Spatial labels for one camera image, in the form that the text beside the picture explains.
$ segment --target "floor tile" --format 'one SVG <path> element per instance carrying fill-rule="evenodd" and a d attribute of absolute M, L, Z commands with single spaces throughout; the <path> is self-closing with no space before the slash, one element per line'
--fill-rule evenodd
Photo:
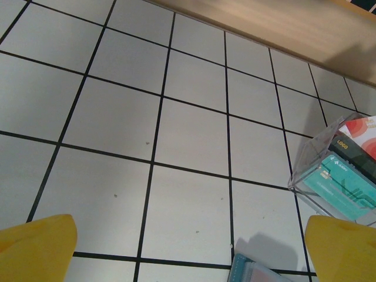
<path fill-rule="evenodd" d="M 353 110 L 342 108 L 325 101 L 321 101 L 321 105 L 323 107 L 323 111 L 328 125 L 332 124 L 342 116 L 346 118 L 347 116 L 354 113 Z"/>
<path fill-rule="evenodd" d="M 164 95 L 225 112 L 224 67 L 171 51 Z"/>
<path fill-rule="evenodd" d="M 169 45 L 173 12 L 143 0 L 117 1 L 108 26 Z"/>
<path fill-rule="evenodd" d="M 317 96 L 306 62 L 274 50 L 271 50 L 271 57 L 278 84 Z"/>
<path fill-rule="evenodd" d="M 54 146 L 0 135 L 0 230 L 28 219 Z"/>
<path fill-rule="evenodd" d="M 104 24 L 113 0 L 34 0 L 50 8 Z"/>
<path fill-rule="evenodd" d="M 73 257 L 70 262 L 64 282 L 133 281 L 135 273 L 135 263 L 129 261 Z"/>
<path fill-rule="evenodd" d="M 142 257 L 229 265 L 230 243 L 229 181 L 155 166 Z"/>
<path fill-rule="evenodd" d="M 57 141 L 81 80 L 0 54 L 0 130 Z"/>
<path fill-rule="evenodd" d="M 267 47 L 226 33 L 227 66 L 273 81 L 270 55 Z"/>
<path fill-rule="evenodd" d="M 71 214 L 76 251 L 136 256 L 148 175 L 145 163 L 62 147 L 34 219 Z"/>
<path fill-rule="evenodd" d="M 346 79 L 357 109 L 368 115 L 376 115 L 376 89 L 368 85 Z"/>
<path fill-rule="evenodd" d="M 172 48 L 224 65 L 223 31 L 176 15 Z"/>
<path fill-rule="evenodd" d="M 231 114 L 282 127 L 274 84 L 230 69 L 228 77 Z"/>
<path fill-rule="evenodd" d="M 90 74 L 160 94 L 167 48 L 106 30 Z"/>
<path fill-rule="evenodd" d="M 156 161 L 228 175 L 226 115 L 165 99 Z"/>
<path fill-rule="evenodd" d="M 292 192 L 233 182 L 233 203 L 236 252 L 269 268 L 307 268 Z"/>
<path fill-rule="evenodd" d="M 286 139 L 291 165 L 293 167 L 293 171 L 295 171 L 295 167 L 297 166 L 297 162 L 299 161 L 300 153 L 305 143 L 309 141 L 310 138 L 286 132 Z"/>
<path fill-rule="evenodd" d="M 1 0 L 0 1 L 0 37 L 9 28 L 26 2 L 22 0 Z"/>
<path fill-rule="evenodd" d="M 226 282 L 229 270 L 142 263 L 138 282 Z"/>
<path fill-rule="evenodd" d="M 284 127 L 298 133 L 315 136 L 325 129 L 318 99 L 278 86 Z"/>
<path fill-rule="evenodd" d="M 318 95 L 324 100 L 355 109 L 342 76 L 311 65 Z"/>
<path fill-rule="evenodd" d="M 92 23 L 30 5 L 1 49 L 85 72 L 101 30 Z"/>
<path fill-rule="evenodd" d="M 87 79 L 64 143 L 151 159 L 160 98 Z"/>
<path fill-rule="evenodd" d="M 308 204 L 306 204 L 304 201 L 302 201 L 299 198 L 298 198 L 298 203 L 299 203 L 299 211 L 300 211 L 300 217 L 301 217 L 301 225 L 305 232 L 308 219 L 310 218 L 310 216 L 315 216 L 318 213 L 316 213 L 316 211 L 313 208 L 311 208 Z M 309 252 L 308 252 L 308 262 L 310 263 L 310 270 L 315 271 Z"/>
<path fill-rule="evenodd" d="M 290 170 L 282 130 L 230 118 L 232 176 L 287 187 Z"/>
<path fill-rule="evenodd" d="M 290 279 L 292 282 L 310 282 L 309 277 L 304 275 L 282 274 L 282 276 Z"/>

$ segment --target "clear plastic box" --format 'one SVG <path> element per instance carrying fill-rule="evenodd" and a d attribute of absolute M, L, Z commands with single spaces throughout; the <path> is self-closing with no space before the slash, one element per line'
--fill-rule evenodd
<path fill-rule="evenodd" d="M 331 152 L 328 151 L 328 148 L 338 129 L 344 125 L 345 121 L 358 118 L 363 118 L 363 116 L 358 113 L 353 113 L 347 118 L 342 117 L 327 127 L 326 130 L 322 131 L 318 136 L 307 141 L 301 152 L 298 154 L 297 161 L 294 164 L 293 174 L 288 182 L 288 188 L 319 214 L 370 226 L 376 222 L 376 209 L 373 205 L 367 207 L 364 204 L 361 204 L 362 201 L 359 203 L 357 201 L 347 200 L 346 205 L 348 205 L 349 210 L 353 209 L 361 211 L 361 213 L 359 213 L 361 216 L 354 219 L 346 216 L 343 213 L 343 210 L 338 209 L 338 206 L 336 207 L 334 204 L 329 203 L 330 201 L 322 197 L 322 193 L 320 196 L 312 189 L 312 186 L 310 187 L 307 185 L 308 177 L 312 177 L 313 175 L 318 176 L 318 173 L 322 175 L 323 178 L 330 178 L 330 180 L 336 181 L 334 180 L 334 176 L 323 171 L 323 167 L 325 167 L 323 161 L 327 162 L 328 156 L 332 156 Z M 341 193 L 342 195 L 346 195 L 343 193 L 343 189 L 341 189 L 341 183 L 338 182 L 336 185 L 340 188 L 336 189 L 334 194 Z"/>

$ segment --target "wooden surface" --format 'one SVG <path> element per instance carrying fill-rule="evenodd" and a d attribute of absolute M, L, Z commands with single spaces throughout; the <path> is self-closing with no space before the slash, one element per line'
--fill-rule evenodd
<path fill-rule="evenodd" d="M 376 21 L 339 1 L 151 2 L 376 86 Z"/>

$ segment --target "yellow object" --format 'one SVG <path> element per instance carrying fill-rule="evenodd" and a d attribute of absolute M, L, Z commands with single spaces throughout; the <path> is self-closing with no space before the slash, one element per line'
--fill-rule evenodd
<path fill-rule="evenodd" d="M 376 229 L 311 216 L 305 243 L 320 282 L 376 281 Z"/>
<path fill-rule="evenodd" d="M 76 225 L 68 214 L 1 230 L 0 281 L 63 281 L 76 242 Z"/>

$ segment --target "teal business card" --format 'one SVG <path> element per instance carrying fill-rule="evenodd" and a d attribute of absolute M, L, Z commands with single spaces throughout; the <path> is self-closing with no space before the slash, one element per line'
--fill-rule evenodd
<path fill-rule="evenodd" d="M 349 220 L 376 208 L 375 185 L 335 153 L 303 182 Z"/>

